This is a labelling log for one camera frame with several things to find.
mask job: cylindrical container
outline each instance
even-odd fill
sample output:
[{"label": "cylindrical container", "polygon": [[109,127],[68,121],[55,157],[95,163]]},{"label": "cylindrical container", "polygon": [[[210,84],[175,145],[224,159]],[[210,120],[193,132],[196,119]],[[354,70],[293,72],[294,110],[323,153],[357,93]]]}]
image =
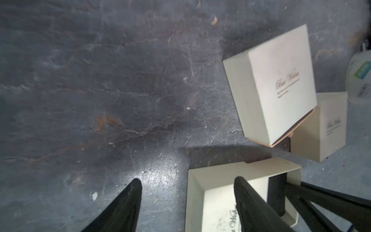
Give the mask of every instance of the cylindrical container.
[{"label": "cylindrical container", "polygon": [[353,104],[371,104],[371,50],[356,53],[347,73],[347,93]]}]

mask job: open box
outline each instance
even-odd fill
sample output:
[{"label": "open box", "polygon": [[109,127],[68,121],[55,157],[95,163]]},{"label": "open box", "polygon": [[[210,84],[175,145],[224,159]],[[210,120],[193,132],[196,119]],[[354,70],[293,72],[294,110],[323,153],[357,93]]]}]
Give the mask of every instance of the open box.
[{"label": "open box", "polygon": [[306,25],[223,65],[244,136],[252,141],[273,147],[317,105]]},{"label": "open box", "polygon": [[241,231],[233,189],[234,179],[237,176],[245,178],[265,201],[268,200],[269,204],[269,199],[282,197],[284,210],[281,218],[289,226],[296,225],[298,212],[282,194],[285,182],[278,188],[271,182],[271,177],[278,177],[282,182],[281,177],[284,173],[287,173],[285,175],[287,182],[300,185],[301,166],[282,158],[189,170],[185,232]]}]

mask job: white gift box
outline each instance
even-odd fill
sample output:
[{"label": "white gift box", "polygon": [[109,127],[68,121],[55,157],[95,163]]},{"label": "white gift box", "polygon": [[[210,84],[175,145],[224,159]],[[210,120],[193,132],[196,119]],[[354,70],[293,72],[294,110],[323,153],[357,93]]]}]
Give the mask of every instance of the white gift box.
[{"label": "white gift box", "polygon": [[317,93],[318,106],[295,131],[291,152],[317,162],[345,145],[347,93]]},{"label": "white gift box", "polygon": [[274,146],[317,105],[306,25],[223,61],[245,137]]},{"label": "white gift box", "polygon": [[[267,201],[269,177],[283,173],[287,173],[287,182],[300,185],[301,166],[282,158],[189,170],[185,232],[241,231],[234,179],[244,177]],[[285,213],[281,218],[289,226],[294,226],[298,221],[298,212],[286,197]]]}]

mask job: marble floor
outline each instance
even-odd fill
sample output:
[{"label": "marble floor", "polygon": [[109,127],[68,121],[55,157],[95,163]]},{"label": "marble floor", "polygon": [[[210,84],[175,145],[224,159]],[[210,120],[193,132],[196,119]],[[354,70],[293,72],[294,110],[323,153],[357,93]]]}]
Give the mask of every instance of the marble floor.
[{"label": "marble floor", "polygon": [[345,91],[369,18],[364,0],[2,1],[1,230],[78,232],[139,178],[137,231],[182,232],[188,169],[277,156],[371,199],[369,107],[316,163],[244,138],[221,63],[306,23],[316,90]]}]

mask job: green label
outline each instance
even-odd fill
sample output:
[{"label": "green label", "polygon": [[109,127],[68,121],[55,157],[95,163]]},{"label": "green label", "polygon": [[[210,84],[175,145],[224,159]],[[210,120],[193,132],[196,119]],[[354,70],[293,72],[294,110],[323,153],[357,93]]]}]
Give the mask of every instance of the green label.
[{"label": "green label", "polygon": [[363,65],[361,65],[361,67],[357,70],[354,76],[363,80],[370,70],[371,70],[371,62],[366,61],[363,63]]}]

